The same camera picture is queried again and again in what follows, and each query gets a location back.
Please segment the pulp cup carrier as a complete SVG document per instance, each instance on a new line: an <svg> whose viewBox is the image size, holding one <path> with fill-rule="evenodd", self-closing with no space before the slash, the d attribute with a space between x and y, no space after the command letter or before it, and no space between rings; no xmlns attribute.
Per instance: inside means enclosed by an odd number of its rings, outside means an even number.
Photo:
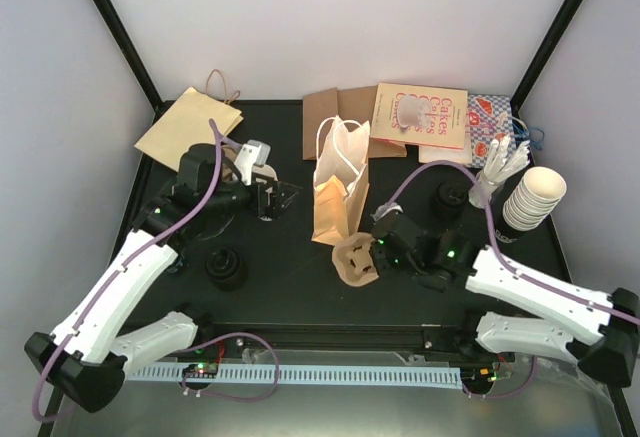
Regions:
<svg viewBox="0 0 640 437"><path fill-rule="evenodd" d="M358 232L334 246L332 263L346 285L363 287L379 278L371 256L373 243L371 234Z"/></svg>

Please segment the orange paper bag white handles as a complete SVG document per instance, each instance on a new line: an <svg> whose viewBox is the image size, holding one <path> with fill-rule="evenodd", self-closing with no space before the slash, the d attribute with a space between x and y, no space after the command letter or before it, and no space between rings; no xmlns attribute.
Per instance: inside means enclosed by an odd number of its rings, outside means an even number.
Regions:
<svg viewBox="0 0 640 437"><path fill-rule="evenodd" d="M358 231L369 190L370 125L339 116L316 133L311 240L335 246Z"/></svg>

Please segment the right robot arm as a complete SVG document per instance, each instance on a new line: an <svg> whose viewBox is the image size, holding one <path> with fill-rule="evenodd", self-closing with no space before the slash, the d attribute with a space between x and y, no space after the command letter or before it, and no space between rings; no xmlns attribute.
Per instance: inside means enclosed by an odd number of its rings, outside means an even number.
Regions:
<svg viewBox="0 0 640 437"><path fill-rule="evenodd" d="M454 336L457 353L521 353L577 366L609 386L630 387L639 351L639 297L572 285L478 247L463 234L430 233L400 210L374 220L370 255L379 276L411 279L434 291L455 288L510 304L522 317L470 312Z"/></svg>

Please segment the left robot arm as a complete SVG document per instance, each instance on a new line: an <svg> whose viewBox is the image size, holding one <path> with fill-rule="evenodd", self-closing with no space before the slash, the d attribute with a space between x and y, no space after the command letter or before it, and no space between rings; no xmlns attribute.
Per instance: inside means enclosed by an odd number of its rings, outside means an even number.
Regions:
<svg viewBox="0 0 640 437"><path fill-rule="evenodd" d="M49 383L87 412L106 407L125 380L156 360L183 350L207 354L215 333L186 308L124 336L123 324L162 273L182 263L186 246L238 211L261 220L279 217L299 194L267 165L269 145L193 144L182 155L170 189L151 199L108 269L76 309L49 333L35 332L24 350Z"/></svg>

